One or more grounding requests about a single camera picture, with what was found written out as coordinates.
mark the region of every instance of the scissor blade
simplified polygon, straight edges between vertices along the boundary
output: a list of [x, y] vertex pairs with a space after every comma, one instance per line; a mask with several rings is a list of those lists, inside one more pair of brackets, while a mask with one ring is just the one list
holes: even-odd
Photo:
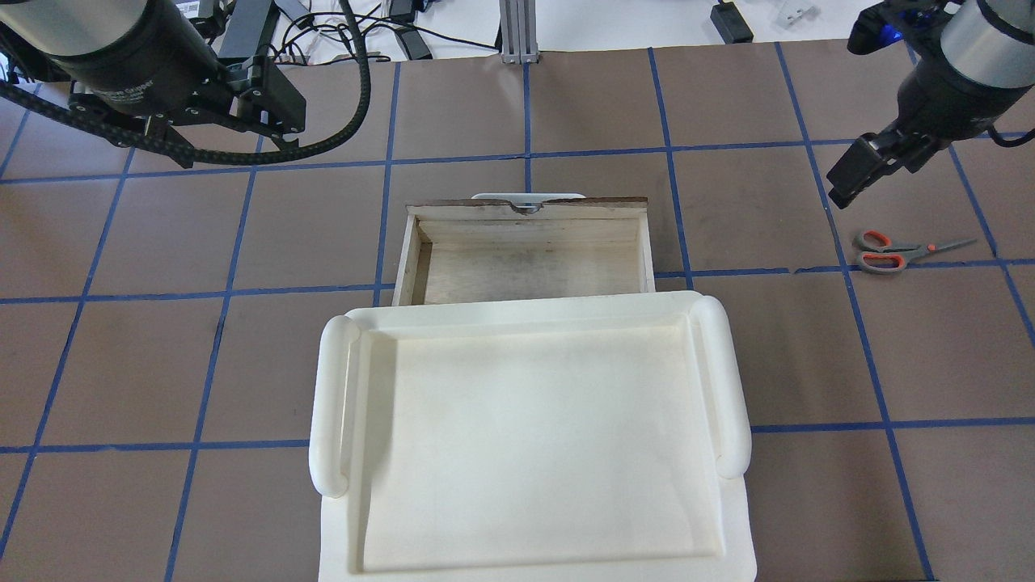
[[934, 246], [934, 249], [928, 248], [927, 250], [931, 253], [941, 253], [942, 251], [951, 251], [953, 249], [959, 249], [960, 246], [967, 246], [968, 244], [973, 244], [975, 242], [977, 242], [976, 238], [962, 238], [959, 240], [950, 240], [940, 244], [933, 244], [931, 246]]

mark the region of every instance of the drawer handle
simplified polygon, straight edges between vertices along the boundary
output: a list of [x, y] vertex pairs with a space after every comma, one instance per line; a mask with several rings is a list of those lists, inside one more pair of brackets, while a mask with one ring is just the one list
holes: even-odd
[[718, 443], [715, 467], [726, 478], [738, 478], [751, 460], [751, 427], [747, 420], [744, 390], [733, 351], [733, 336], [726, 310], [715, 297], [702, 297], [690, 308], [690, 323], [701, 329], [704, 367], [715, 412]]
[[349, 377], [356, 374], [361, 328], [347, 316], [327, 322], [320, 337], [313, 428], [309, 433], [309, 476], [325, 497], [341, 497], [349, 491], [348, 459], [351, 428], [346, 424], [346, 391]]

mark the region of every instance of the blue light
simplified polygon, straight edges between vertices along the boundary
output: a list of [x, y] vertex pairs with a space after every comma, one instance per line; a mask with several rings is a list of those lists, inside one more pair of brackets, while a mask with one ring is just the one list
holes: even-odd
[[881, 33], [877, 35], [877, 41], [883, 49], [889, 45], [894, 45], [895, 42], [901, 40], [903, 33], [895, 30], [890, 24], [884, 25], [881, 29]]

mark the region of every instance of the black power brick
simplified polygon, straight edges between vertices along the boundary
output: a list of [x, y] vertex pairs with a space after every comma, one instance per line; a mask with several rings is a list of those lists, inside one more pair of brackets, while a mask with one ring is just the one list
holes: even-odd
[[755, 39], [755, 33], [744, 22], [744, 17], [740, 16], [740, 10], [733, 2], [722, 2], [712, 6], [712, 24], [718, 30], [719, 36], [727, 45], [735, 42], [750, 42]]

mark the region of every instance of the scissors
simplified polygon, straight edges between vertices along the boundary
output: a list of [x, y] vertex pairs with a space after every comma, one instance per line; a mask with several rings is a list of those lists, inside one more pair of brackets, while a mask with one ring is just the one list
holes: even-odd
[[938, 244], [913, 244], [892, 240], [888, 235], [876, 230], [867, 230], [855, 237], [856, 245], [863, 251], [859, 253], [857, 260], [859, 268], [878, 274], [900, 272], [914, 259], [958, 249], [976, 241], [976, 238], [964, 238]]

